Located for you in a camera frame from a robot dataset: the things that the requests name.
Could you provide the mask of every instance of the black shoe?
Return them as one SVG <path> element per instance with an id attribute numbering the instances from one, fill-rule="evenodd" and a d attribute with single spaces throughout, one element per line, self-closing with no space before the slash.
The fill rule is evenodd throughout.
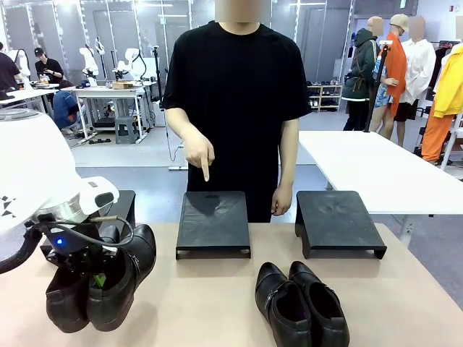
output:
<path id="1" fill-rule="evenodd" d="M 338 296 L 301 262 L 293 262 L 289 279 L 302 291 L 312 313 L 312 343 L 314 347 L 347 347 L 349 328 Z"/>
<path id="2" fill-rule="evenodd" d="M 125 320 L 132 306 L 138 286 L 154 268 L 156 241 L 147 225 L 135 229 L 133 241 L 121 248 L 106 281 L 100 288 L 95 278 L 90 279 L 87 313 L 93 326 L 100 331 L 117 329 Z"/>
<path id="3" fill-rule="evenodd" d="M 260 268 L 255 302 L 278 347 L 311 347 L 310 312 L 304 298 L 296 284 L 270 262 Z"/>
<path id="4" fill-rule="evenodd" d="M 88 276 L 59 268 L 46 289 L 46 314 L 63 333 L 76 333 L 88 324 Z"/>

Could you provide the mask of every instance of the green tag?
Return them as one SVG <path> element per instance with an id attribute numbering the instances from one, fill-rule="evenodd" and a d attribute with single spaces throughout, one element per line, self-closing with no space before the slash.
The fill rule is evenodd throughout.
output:
<path id="1" fill-rule="evenodd" d="M 95 282 L 98 285 L 98 287 L 103 288 L 104 283 L 106 282 L 106 275 L 104 273 L 99 273 L 93 276 L 93 278 L 95 278 Z"/>

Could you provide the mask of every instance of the green jacket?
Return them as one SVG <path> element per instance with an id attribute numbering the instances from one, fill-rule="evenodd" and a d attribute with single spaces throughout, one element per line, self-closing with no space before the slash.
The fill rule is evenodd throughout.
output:
<path id="1" fill-rule="evenodd" d="M 342 97 L 347 99 L 367 99 L 370 97 L 370 88 L 373 88 L 373 69 L 378 57 L 378 37 L 371 31 L 360 29 L 355 36 L 355 55 L 352 61 L 352 77 L 346 81 Z"/>

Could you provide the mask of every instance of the hand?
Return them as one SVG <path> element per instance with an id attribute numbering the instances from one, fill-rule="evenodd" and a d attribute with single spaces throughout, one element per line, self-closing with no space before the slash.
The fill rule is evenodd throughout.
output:
<path id="1" fill-rule="evenodd" d="M 209 181 L 209 166 L 216 159 L 214 148 L 209 140 L 197 129 L 192 130 L 184 136 L 185 157 L 188 163 L 201 168 L 204 180 Z"/>
<path id="2" fill-rule="evenodd" d="M 272 215 L 279 216 L 288 212 L 292 203 L 292 185 L 283 185 L 276 189 L 272 199 Z"/>
<path id="3" fill-rule="evenodd" d="M 384 80 L 385 85 L 391 85 L 393 87 L 397 87 L 399 85 L 399 81 L 396 80 L 395 78 L 386 78 Z"/>

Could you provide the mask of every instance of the gray stool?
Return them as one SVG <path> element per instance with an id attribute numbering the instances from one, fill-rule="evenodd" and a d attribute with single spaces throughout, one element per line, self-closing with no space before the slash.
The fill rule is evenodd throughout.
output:
<path id="1" fill-rule="evenodd" d="M 139 136 L 135 121 L 132 117 L 116 118 L 114 122 L 116 130 L 116 144 L 134 144 L 137 142 Z"/>

